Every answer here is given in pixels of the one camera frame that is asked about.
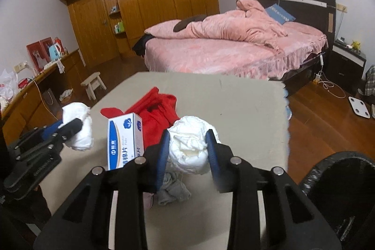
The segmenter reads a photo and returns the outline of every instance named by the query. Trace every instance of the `bedside table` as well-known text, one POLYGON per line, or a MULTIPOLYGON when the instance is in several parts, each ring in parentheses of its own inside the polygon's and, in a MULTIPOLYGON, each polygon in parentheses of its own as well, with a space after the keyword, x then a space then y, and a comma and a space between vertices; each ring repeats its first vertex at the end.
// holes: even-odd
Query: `bedside table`
POLYGON ((348 93, 355 95, 365 64, 364 53, 356 53, 335 42, 329 55, 326 76, 348 93))

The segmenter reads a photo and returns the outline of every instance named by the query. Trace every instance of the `cotton pad box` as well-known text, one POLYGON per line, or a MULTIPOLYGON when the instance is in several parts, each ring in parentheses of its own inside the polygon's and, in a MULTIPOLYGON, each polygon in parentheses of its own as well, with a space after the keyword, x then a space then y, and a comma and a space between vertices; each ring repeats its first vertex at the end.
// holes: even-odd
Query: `cotton pad box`
POLYGON ((108 170, 122 168, 143 155, 142 127, 142 119, 135 113, 108 120, 108 170))

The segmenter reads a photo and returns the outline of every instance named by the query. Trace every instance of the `beige table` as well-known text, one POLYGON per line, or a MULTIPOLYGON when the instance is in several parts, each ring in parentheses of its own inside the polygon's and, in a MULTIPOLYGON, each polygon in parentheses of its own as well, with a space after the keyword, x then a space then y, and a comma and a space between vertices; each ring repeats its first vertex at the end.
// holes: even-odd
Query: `beige table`
MULTIPOLYGON (((86 152, 64 148, 63 161, 41 184, 54 212, 96 165, 106 167, 107 119, 104 107, 127 109, 153 86, 177 97, 177 114, 198 116, 214 125, 222 143, 253 166, 271 169, 288 160, 288 122, 284 85, 221 75, 137 73, 106 95, 91 110, 94 147, 86 152)), ((154 205, 146 212, 149 249, 226 249, 231 194, 219 194, 211 173, 184 176, 192 197, 183 203, 154 205)), ((261 227, 264 211, 260 205, 261 227)))

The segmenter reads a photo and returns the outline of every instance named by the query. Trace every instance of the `pink duvet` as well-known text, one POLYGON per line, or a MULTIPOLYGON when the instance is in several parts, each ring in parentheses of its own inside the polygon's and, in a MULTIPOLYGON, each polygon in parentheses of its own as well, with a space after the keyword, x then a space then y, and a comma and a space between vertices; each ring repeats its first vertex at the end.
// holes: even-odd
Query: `pink duvet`
POLYGON ((146 29, 157 38, 210 38, 254 43, 278 49, 277 39, 288 35, 286 29, 269 17, 257 0, 237 0, 237 10, 212 15, 202 22, 191 22, 179 32, 173 32, 168 21, 146 29))
POLYGON ((284 25, 267 15, 256 0, 238 0, 237 10, 192 22, 173 32, 179 20, 145 31, 156 38, 146 44, 150 71, 177 71, 282 78, 327 44, 318 29, 296 22, 284 25))

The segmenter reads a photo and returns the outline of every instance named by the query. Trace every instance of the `yellow toy figure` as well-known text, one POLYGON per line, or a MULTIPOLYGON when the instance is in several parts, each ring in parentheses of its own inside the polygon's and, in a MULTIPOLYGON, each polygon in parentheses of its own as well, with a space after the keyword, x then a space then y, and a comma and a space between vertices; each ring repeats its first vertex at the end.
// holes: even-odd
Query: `yellow toy figure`
POLYGON ((354 50, 359 51, 361 49, 361 43, 358 42, 358 41, 353 41, 353 43, 351 45, 353 46, 354 50))

